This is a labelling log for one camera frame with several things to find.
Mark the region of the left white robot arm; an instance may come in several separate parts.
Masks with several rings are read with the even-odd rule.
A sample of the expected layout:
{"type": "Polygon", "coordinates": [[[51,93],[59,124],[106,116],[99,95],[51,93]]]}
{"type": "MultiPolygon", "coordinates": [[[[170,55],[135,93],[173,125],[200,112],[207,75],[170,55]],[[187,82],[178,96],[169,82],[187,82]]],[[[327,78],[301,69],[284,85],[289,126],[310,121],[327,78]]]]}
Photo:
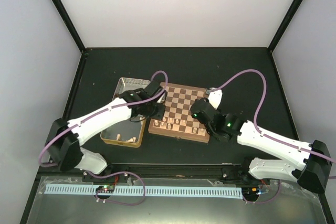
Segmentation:
{"type": "Polygon", "coordinates": [[[112,167],[101,154],[89,151],[83,145],[103,130],[138,115],[161,119],[165,106],[159,100],[164,94],[164,87],[151,81],[145,88],[122,92],[88,115],[69,121],[57,119],[51,126],[44,150],[60,172],[74,168],[87,170],[106,182],[112,177],[112,167]]]}

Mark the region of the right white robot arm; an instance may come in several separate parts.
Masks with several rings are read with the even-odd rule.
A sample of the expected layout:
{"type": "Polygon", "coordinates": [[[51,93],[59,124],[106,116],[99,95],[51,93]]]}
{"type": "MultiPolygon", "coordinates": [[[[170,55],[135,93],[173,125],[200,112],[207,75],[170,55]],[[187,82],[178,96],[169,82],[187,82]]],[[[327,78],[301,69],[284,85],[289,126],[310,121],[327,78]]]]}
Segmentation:
{"type": "Polygon", "coordinates": [[[313,143],[296,141],[258,129],[252,121],[221,113],[207,98],[195,100],[191,116],[219,141],[229,142],[234,138],[240,145],[275,157],[275,160],[255,157],[249,165],[240,168],[238,176],[243,183],[250,184],[255,179],[287,180],[312,193],[325,192],[333,163],[325,143],[318,140],[313,143]]]}

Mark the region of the cream chess pieces pile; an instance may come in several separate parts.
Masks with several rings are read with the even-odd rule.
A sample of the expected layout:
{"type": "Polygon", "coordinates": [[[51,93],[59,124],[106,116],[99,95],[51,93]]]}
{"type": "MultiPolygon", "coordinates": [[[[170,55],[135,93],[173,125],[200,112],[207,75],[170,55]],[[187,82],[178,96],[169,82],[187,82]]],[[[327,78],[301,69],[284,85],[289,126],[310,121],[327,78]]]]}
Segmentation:
{"type": "Polygon", "coordinates": [[[116,141],[119,142],[126,142],[126,143],[136,143],[138,141],[138,138],[136,136],[128,136],[125,134],[117,134],[116,141]]]}

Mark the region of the left small circuit board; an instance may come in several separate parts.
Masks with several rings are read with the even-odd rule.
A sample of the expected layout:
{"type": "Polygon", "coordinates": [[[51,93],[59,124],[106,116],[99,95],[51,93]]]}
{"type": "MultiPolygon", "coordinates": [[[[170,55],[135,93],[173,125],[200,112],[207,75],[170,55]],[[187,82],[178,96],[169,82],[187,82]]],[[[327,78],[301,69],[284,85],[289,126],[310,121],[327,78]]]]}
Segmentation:
{"type": "Polygon", "coordinates": [[[96,193],[113,193],[114,192],[114,185],[101,185],[96,188],[96,193]]]}

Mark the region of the small circuit board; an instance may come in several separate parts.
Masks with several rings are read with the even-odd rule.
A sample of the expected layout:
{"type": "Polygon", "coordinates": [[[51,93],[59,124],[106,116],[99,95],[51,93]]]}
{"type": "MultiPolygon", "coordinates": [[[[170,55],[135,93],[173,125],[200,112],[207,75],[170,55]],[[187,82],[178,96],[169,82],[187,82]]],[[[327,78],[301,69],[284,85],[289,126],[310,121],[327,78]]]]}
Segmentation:
{"type": "Polygon", "coordinates": [[[248,188],[247,190],[247,195],[262,195],[266,194],[269,192],[269,189],[267,188],[259,188],[259,187],[253,187],[253,188],[248,188]]]}
{"type": "Polygon", "coordinates": [[[114,185],[101,185],[96,188],[96,193],[113,193],[114,192],[114,185]]]}

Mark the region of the right small circuit board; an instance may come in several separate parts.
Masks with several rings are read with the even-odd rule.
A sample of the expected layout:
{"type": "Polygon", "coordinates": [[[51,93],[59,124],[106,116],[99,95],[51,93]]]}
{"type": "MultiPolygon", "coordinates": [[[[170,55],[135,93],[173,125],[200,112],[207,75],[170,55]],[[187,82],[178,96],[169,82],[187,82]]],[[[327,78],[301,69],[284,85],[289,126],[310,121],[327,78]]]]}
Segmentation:
{"type": "Polygon", "coordinates": [[[253,188],[248,188],[247,190],[247,195],[262,195],[266,194],[269,192],[269,189],[267,188],[259,188],[259,187],[253,187],[253,188]]]}

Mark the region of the wooden chessboard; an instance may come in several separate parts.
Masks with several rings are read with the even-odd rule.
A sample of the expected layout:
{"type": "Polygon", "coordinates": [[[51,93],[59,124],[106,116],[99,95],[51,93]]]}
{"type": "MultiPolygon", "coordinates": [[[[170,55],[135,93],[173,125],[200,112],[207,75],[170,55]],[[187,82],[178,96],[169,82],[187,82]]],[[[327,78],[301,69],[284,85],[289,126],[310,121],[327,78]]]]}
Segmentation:
{"type": "Polygon", "coordinates": [[[196,99],[206,98],[205,88],[184,86],[179,84],[167,84],[166,98],[164,105],[166,106],[164,117],[159,121],[159,126],[155,126],[155,120],[152,119],[149,123],[148,132],[151,134],[162,135],[181,139],[208,143],[210,135],[207,133],[205,126],[197,119],[192,118],[190,107],[196,99]],[[168,129],[167,125],[171,123],[172,128],[168,129]],[[192,133],[192,128],[197,128],[197,133],[192,133]]]}

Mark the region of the gold tin box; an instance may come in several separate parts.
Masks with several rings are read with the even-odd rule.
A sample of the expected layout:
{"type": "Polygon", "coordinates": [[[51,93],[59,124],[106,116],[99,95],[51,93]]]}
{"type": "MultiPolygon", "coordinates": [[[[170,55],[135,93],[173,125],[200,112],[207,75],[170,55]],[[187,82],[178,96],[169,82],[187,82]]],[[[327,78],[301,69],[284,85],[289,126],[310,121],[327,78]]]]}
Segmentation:
{"type": "Polygon", "coordinates": [[[145,130],[146,119],[143,116],[137,116],[134,119],[119,122],[103,130],[100,133],[100,138],[108,145],[116,145],[122,147],[139,148],[142,143],[145,130]],[[136,143],[126,143],[116,141],[117,134],[125,134],[128,136],[136,136],[136,143]]]}

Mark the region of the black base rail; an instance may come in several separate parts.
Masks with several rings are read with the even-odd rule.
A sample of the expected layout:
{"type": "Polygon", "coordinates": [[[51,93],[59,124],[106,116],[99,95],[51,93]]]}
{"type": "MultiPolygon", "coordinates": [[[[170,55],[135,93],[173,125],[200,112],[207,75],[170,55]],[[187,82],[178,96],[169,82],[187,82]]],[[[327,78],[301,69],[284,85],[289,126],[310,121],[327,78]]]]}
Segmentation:
{"type": "Polygon", "coordinates": [[[248,172],[240,165],[154,165],[154,164],[113,164],[95,178],[87,171],[72,169],[60,172],[56,168],[40,168],[37,176],[78,176],[84,182],[126,182],[134,178],[126,172],[137,174],[142,179],[209,179],[219,180],[225,184],[251,184],[248,172]]]}

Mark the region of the left black frame post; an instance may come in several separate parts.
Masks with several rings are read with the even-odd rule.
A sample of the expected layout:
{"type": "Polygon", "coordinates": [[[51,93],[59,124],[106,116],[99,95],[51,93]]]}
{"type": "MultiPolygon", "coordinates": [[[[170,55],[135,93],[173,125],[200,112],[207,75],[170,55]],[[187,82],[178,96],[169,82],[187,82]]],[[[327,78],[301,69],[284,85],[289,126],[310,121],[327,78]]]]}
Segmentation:
{"type": "Polygon", "coordinates": [[[65,24],[66,28],[68,29],[72,39],[74,40],[76,46],[78,47],[79,51],[83,53],[86,51],[86,47],[84,46],[64,4],[61,0],[51,0],[53,5],[55,6],[58,14],[60,15],[63,23],[65,24]]]}

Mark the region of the black frame post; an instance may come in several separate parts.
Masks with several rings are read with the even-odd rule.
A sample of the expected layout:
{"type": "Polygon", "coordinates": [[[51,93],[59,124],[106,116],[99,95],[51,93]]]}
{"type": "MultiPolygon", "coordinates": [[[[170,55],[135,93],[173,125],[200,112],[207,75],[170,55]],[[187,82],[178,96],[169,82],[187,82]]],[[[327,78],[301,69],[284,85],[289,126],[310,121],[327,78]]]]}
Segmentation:
{"type": "Polygon", "coordinates": [[[86,51],[86,47],[84,46],[64,4],[61,0],[51,0],[53,5],[55,6],[58,14],[60,15],[63,23],[65,24],[66,28],[68,29],[72,39],[74,40],[76,46],[78,47],[79,51],[83,53],[86,51]]]}
{"type": "Polygon", "coordinates": [[[281,21],[275,35],[273,36],[267,48],[270,53],[273,53],[274,50],[276,49],[277,45],[279,44],[281,38],[283,37],[285,31],[287,30],[289,24],[291,23],[293,17],[295,16],[302,2],[303,0],[293,0],[291,2],[283,20],[281,21]]]}

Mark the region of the right black frame post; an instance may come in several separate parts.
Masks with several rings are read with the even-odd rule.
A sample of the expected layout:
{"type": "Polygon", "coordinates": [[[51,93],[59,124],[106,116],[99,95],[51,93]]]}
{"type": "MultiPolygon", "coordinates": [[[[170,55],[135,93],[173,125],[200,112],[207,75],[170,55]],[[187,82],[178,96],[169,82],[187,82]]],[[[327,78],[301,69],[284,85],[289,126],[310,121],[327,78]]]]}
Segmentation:
{"type": "Polygon", "coordinates": [[[276,49],[277,45],[279,44],[281,38],[283,37],[285,31],[287,30],[289,24],[291,23],[293,17],[295,16],[302,2],[303,0],[293,0],[291,2],[283,20],[281,21],[275,35],[273,36],[267,48],[270,53],[273,53],[274,50],[276,49]]]}

